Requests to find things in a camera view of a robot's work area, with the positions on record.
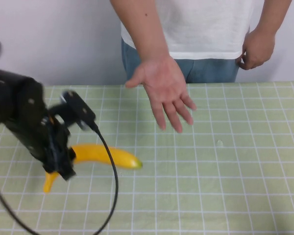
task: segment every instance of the blue jeans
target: blue jeans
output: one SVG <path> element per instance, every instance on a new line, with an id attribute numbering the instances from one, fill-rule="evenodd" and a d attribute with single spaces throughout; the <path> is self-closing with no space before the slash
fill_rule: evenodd
<path id="1" fill-rule="evenodd" d="M 184 75 L 186 83 L 226 83 L 235 82 L 239 66 L 235 60 L 201 59 L 175 60 Z M 122 62 L 129 80 L 141 60 L 133 47 L 122 40 Z"/>

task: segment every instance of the plastic banana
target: plastic banana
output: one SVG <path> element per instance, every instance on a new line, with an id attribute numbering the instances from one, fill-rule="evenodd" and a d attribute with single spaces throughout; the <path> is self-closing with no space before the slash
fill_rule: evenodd
<path id="1" fill-rule="evenodd" d="M 76 154 L 74 164 L 82 162 L 99 162 L 102 164 L 111 164 L 109 155 L 105 147 L 101 144 L 78 144 L 73 145 L 72 149 Z M 143 167 L 143 163 L 136 158 L 133 154 L 114 147 L 109 147 L 115 165 L 117 167 L 125 169 L 140 169 Z M 46 179 L 44 183 L 44 192 L 49 193 L 53 182 L 59 176 L 59 173 L 46 173 Z"/>

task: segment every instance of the white wall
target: white wall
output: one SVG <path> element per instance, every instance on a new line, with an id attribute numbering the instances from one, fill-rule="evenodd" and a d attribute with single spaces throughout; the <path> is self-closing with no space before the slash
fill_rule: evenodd
<path id="1" fill-rule="evenodd" d="M 263 0 L 255 0 L 251 27 Z M 120 22 L 109 0 L 0 0 L 0 69 L 51 84 L 121 84 Z M 294 0 L 271 60 L 237 81 L 294 80 Z"/>

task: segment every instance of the small white spot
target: small white spot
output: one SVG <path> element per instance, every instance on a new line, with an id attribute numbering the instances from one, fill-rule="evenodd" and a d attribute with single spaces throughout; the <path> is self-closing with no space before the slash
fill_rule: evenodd
<path id="1" fill-rule="evenodd" d="M 223 142 L 222 142 L 221 140 L 218 140 L 218 141 L 217 141 L 217 146 L 218 146 L 218 147 L 223 147 Z"/>

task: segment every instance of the wrist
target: wrist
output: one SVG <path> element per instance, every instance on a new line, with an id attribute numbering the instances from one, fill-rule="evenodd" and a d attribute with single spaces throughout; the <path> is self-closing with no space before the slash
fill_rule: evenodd
<path id="1" fill-rule="evenodd" d="M 169 48 L 166 42 L 162 43 L 149 43 L 139 45 L 137 48 L 138 54 L 142 61 L 151 59 L 159 59 L 170 55 Z"/>
<path id="2" fill-rule="evenodd" d="M 255 28 L 254 31 L 256 31 L 262 35 L 267 35 L 269 37 L 275 37 L 278 30 L 270 27 L 270 25 L 264 25 L 264 24 L 260 23 L 257 25 L 257 27 Z"/>

